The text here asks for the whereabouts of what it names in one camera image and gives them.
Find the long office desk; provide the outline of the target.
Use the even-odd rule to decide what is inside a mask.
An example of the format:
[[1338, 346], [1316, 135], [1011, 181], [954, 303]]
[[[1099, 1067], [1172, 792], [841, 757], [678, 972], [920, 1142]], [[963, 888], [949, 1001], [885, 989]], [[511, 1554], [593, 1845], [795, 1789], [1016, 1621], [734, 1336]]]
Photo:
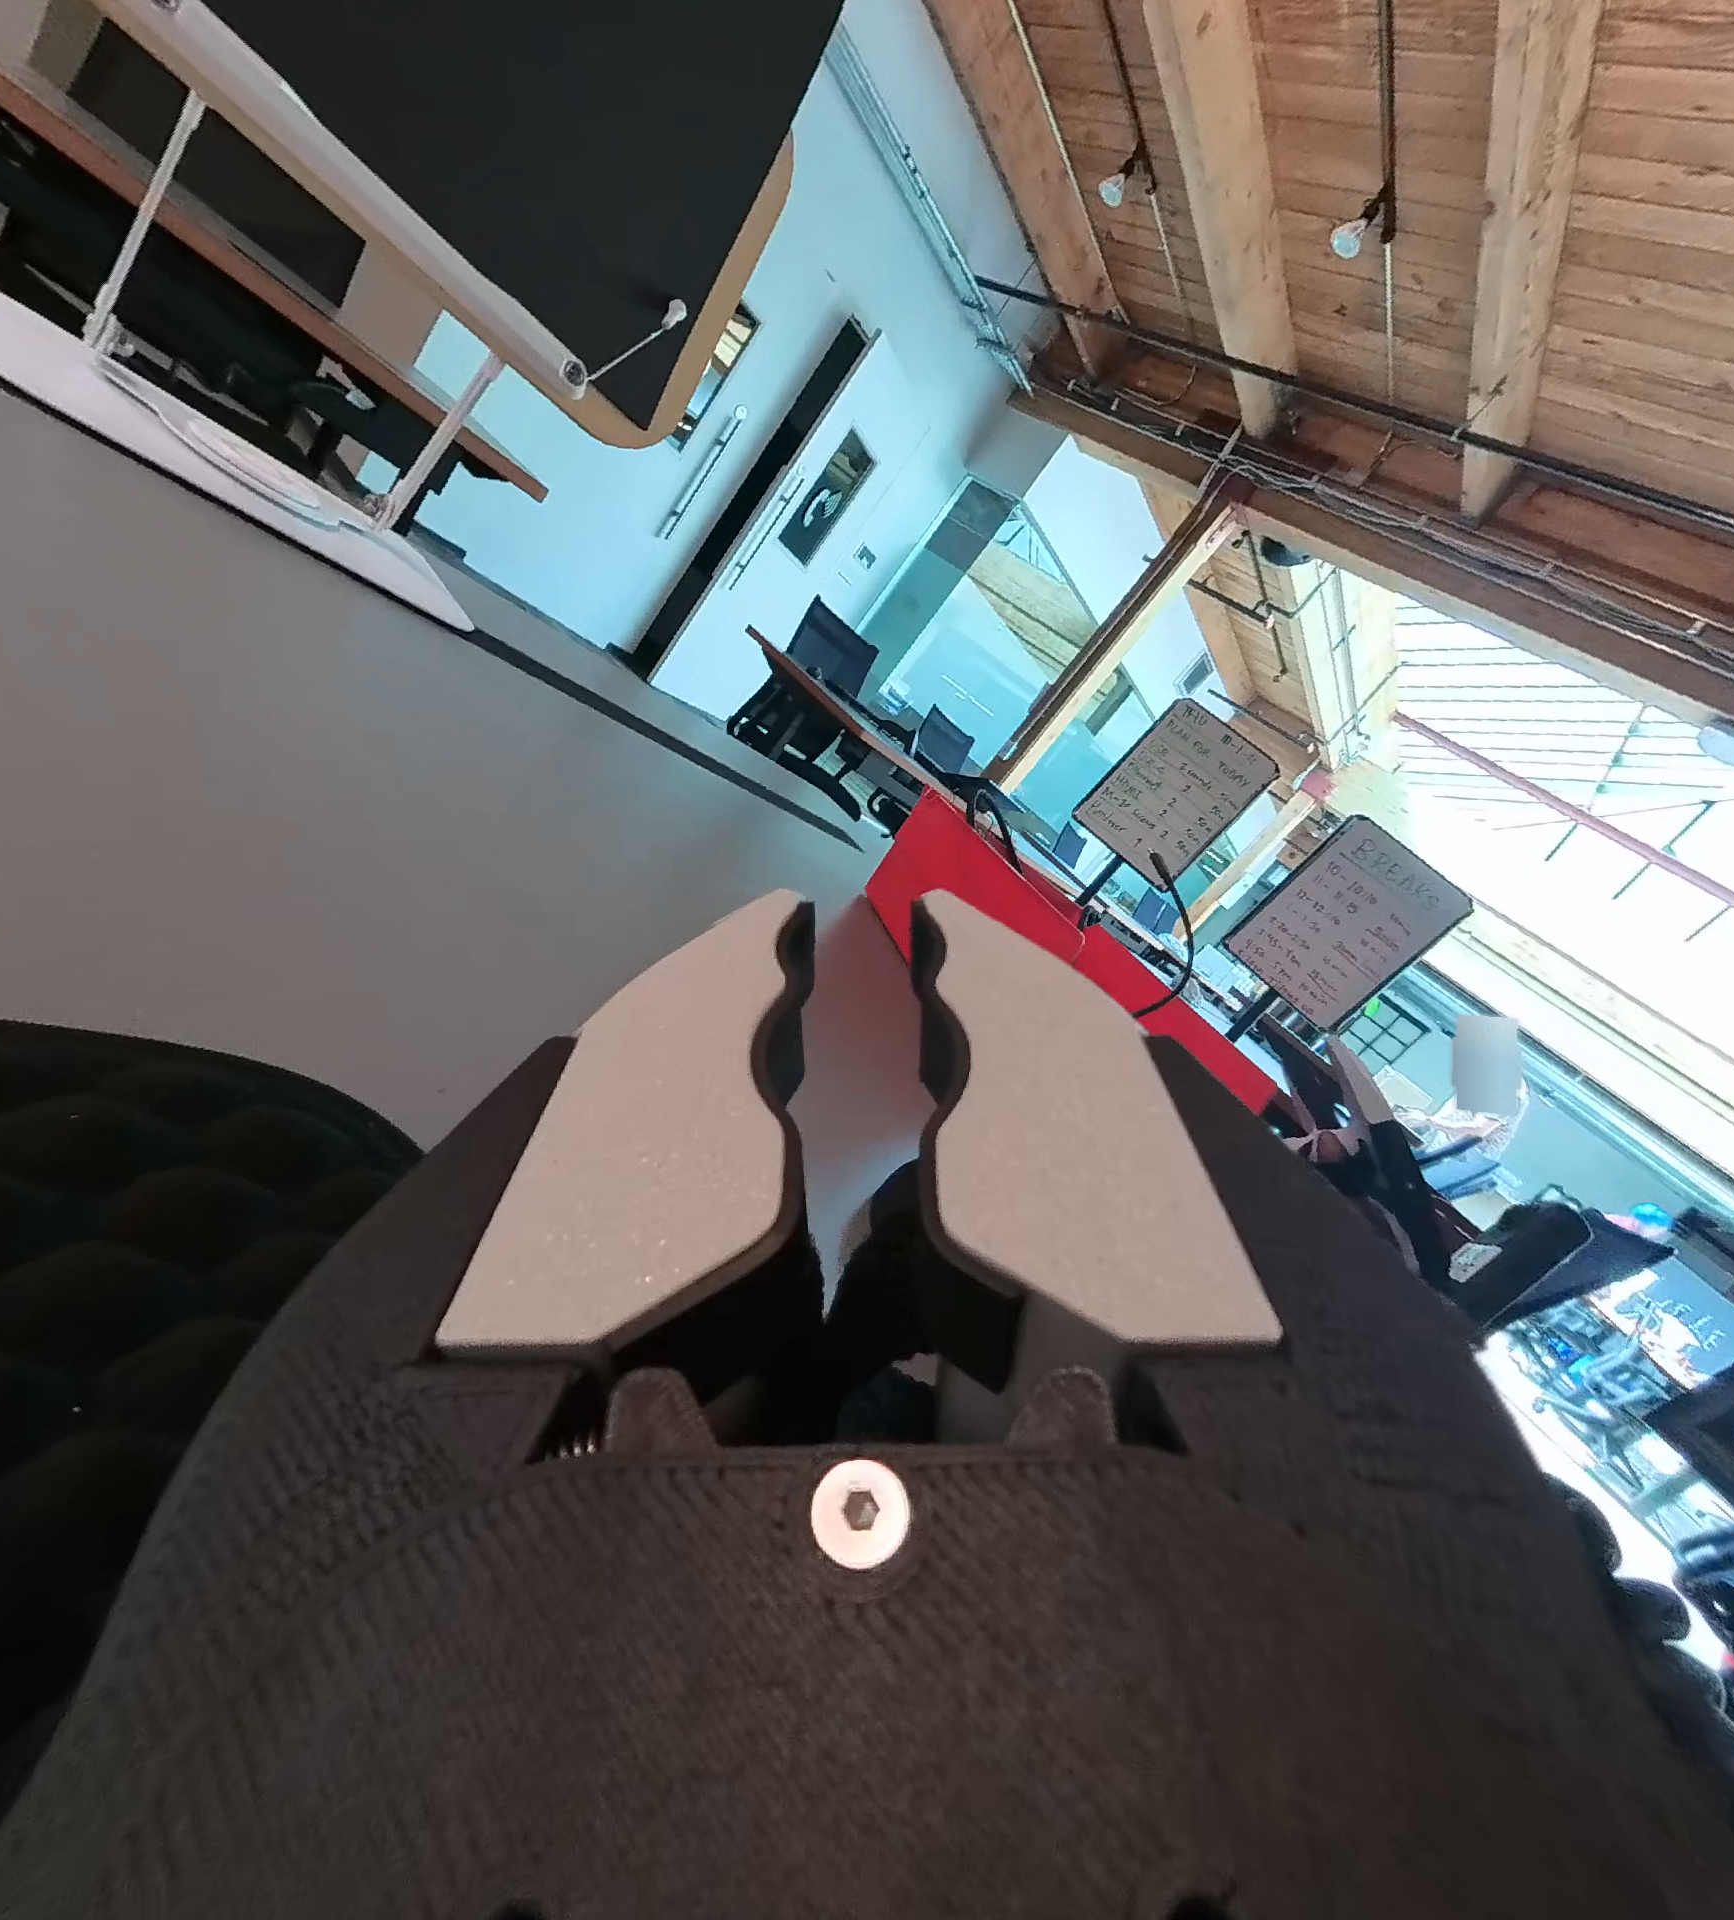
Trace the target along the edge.
[[934, 792], [950, 804], [969, 804], [989, 785], [979, 772], [949, 773], [905, 749], [893, 731], [880, 730], [864, 711], [850, 706], [833, 686], [773, 643], [758, 628], [747, 626], [745, 631], [756, 643], [766, 662], [768, 679], [778, 690], [786, 692], [800, 707], [833, 721], [842, 738], [862, 748], [866, 759], [883, 761], [896, 781]]

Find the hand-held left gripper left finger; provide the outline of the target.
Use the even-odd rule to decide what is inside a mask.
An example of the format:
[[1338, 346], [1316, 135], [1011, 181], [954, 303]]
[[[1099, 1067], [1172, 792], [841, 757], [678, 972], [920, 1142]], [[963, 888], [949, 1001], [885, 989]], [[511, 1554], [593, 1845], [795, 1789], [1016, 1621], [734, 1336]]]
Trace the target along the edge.
[[437, 1333], [446, 1358], [615, 1358], [806, 1223], [815, 901], [778, 888], [662, 956], [574, 1034]]

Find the person's right forearm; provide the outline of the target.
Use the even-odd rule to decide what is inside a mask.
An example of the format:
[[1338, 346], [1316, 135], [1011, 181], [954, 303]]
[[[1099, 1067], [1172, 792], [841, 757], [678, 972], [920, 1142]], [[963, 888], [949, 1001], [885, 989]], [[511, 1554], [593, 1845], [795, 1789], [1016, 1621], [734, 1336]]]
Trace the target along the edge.
[[1632, 1654], [1654, 1713], [1693, 1761], [1734, 1832], [1734, 1697], [1723, 1675], [1686, 1648], [1693, 1613], [1672, 1587], [1623, 1574], [1623, 1547], [1601, 1507], [1578, 1487], [1548, 1475], [1566, 1503], [1574, 1533], [1601, 1576], [1623, 1644]]

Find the black honeycomb cushion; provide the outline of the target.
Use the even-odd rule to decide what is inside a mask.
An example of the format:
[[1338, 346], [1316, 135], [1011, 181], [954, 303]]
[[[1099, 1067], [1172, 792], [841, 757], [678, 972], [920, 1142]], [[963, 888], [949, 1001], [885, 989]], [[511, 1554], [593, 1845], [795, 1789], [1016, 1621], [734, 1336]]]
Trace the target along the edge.
[[119, 1580], [259, 1333], [421, 1155], [285, 1067], [0, 1019], [0, 1583]]

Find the dark door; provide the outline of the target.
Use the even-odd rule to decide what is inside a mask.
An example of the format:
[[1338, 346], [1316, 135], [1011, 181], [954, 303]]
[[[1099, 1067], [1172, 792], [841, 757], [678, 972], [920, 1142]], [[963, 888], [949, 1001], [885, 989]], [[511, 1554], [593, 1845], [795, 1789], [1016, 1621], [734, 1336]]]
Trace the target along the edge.
[[872, 336], [856, 316], [847, 316], [839, 324], [822, 357], [815, 364], [812, 372], [806, 373], [804, 383], [766, 442], [755, 451], [738, 486], [703, 533], [688, 564], [685, 564], [668, 587], [645, 631], [622, 655], [627, 666], [642, 681], [654, 677], [666, 653], [687, 628], [688, 617], [699, 610], [716, 575], [736, 550], [740, 535], [749, 530], [760, 508], [785, 483], [785, 476], [804, 451], [810, 433], [870, 344]]

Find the whiteboard on stand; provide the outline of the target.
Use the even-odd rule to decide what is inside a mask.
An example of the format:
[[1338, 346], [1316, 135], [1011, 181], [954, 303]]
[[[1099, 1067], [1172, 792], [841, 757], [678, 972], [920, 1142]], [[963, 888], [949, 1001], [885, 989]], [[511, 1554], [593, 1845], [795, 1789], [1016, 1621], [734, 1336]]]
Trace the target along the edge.
[[1083, 796], [1071, 824], [1147, 880], [1178, 880], [1278, 772], [1268, 752], [1182, 695]]
[[1474, 911], [1474, 897], [1366, 815], [1351, 815], [1235, 924], [1220, 948], [1322, 1034]]

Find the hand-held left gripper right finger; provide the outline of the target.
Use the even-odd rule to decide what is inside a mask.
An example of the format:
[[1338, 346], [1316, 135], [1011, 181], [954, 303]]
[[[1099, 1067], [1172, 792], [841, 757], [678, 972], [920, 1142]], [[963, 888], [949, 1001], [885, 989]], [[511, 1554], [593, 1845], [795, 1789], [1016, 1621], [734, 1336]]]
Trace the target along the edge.
[[1172, 1095], [1198, 1061], [1071, 962], [936, 888], [912, 901], [920, 1299], [942, 1411], [1081, 1370], [1268, 1353], [1284, 1325]]

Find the red plastic bin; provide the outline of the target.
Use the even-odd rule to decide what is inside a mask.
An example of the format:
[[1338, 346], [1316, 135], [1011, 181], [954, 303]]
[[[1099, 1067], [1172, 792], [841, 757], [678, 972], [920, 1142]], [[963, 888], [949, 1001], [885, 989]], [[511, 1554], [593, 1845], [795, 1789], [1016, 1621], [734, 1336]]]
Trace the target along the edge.
[[1159, 1011], [1163, 977], [1104, 925], [1081, 924], [1081, 906], [1054, 881], [1025, 870], [1005, 843], [971, 818], [969, 806], [934, 789], [922, 793], [864, 883], [864, 897], [905, 962], [912, 960], [912, 906], [947, 892], [1005, 927], [1047, 948], [1104, 989], [1150, 1035], [1180, 1043], [1261, 1117], [1294, 1116], [1293, 1097], [1216, 1025], [1170, 1000]]

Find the black office chair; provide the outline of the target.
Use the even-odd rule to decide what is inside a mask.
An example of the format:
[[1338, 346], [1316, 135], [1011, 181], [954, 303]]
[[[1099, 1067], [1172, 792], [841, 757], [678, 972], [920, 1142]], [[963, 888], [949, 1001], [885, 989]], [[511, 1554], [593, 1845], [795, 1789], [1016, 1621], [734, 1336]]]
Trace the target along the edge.
[[1566, 1202], [1508, 1207], [1450, 1258], [1448, 1297], [1479, 1333], [1657, 1269], [1672, 1241]]
[[963, 730], [942, 706], [932, 706], [920, 717], [902, 753], [920, 770], [925, 779], [939, 788], [952, 804], [966, 809], [979, 785], [973, 772], [975, 738]]
[[[786, 645], [786, 660], [825, 683], [836, 697], [852, 699], [876, 652], [825, 599], [815, 598]], [[798, 683], [771, 673], [727, 719], [727, 731], [786, 772], [809, 781], [861, 821], [862, 806], [839, 773], [822, 766], [822, 755], [841, 744], [841, 724], [818, 701], [806, 699]]]

